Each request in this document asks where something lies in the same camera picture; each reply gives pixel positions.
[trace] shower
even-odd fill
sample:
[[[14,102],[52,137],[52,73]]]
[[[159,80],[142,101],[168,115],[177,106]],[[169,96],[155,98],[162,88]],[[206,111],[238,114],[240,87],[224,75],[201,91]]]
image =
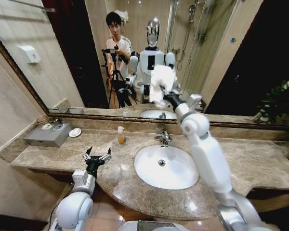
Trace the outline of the shower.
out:
[[[181,52],[181,56],[179,59],[177,59],[177,54],[180,52],[180,48],[179,49],[172,49],[172,52],[176,54],[176,61],[178,62],[177,64],[177,70],[181,70],[182,69],[182,60],[185,56],[185,49],[187,46],[187,42],[188,42],[188,38],[189,38],[189,34],[190,34],[190,30],[192,27],[192,23],[194,22],[194,15],[195,15],[195,11],[197,8],[197,5],[199,3],[200,0],[195,0],[195,3],[193,5],[190,5],[188,8],[188,12],[189,12],[189,18],[188,18],[188,26],[187,26],[187,30],[185,32],[185,37],[184,37],[184,43],[183,43],[183,47],[182,47],[182,52]]]

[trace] door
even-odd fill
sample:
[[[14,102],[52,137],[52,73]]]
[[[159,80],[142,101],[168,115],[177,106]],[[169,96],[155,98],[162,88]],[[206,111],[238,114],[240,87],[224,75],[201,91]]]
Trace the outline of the door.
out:
[[[84,0],[42,0],[85,107],[108,108]]]
[[[289,80],[289,1],[264,0],[207,110],[254,116],[260,100]]]

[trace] mirror frame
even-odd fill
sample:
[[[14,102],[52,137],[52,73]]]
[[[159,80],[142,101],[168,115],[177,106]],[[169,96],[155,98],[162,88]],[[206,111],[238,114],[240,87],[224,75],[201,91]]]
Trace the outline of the mirror frame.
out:
[[[138,117],[122,117],[122,116],[110,116],[110,115],[84,115],[84,114],[65,114],[65,113],[50,113],[46,104],[43,102],[41,97],[37,94],[31,83],[26,78],[16,61],[10,55],[8,50],[5,48],[0,40],[0,53],[3,55],[5,60],[9,63],[13,71],[20,78],[22,83],[37,101],[39,106],[49,117],[62,117],[62,118],[79,118],[79,119],[100,119],[100,120],[115,120],[115,121],[130,121],[130,122],[149,122],[149,123],[165,123],[165,124],[177,124],[176,120],[169,119],[149,119],[149,118],[138,118]],[[260,125],[260,124],[248,124],[248,123],[232,123],[232,122],[218,122],[210,121],[212,127],[224,127],[224,128],[246,128],[246,129],[263,129],[263,130],[280,130],[289,131],[289,126],[277,126],[277,125]]]

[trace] sink drain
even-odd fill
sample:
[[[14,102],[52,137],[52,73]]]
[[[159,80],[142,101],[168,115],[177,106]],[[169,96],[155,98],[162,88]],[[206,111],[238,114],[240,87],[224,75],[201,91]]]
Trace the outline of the sink drain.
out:
[[[161,166],[161,167],[164,167],[166,164],[166,162],[164,160],[159,160],[158,161],[158,165]]]

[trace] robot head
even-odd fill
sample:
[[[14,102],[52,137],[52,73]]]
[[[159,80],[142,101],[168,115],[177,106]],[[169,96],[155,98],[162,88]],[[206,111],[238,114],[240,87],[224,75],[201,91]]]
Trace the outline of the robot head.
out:
[[[146,27],[146,36],[148,39],[149,47],[156,47],[158,43],[159,27],[159,20],[156,17],[150,19],[148,22],[148,26]]]

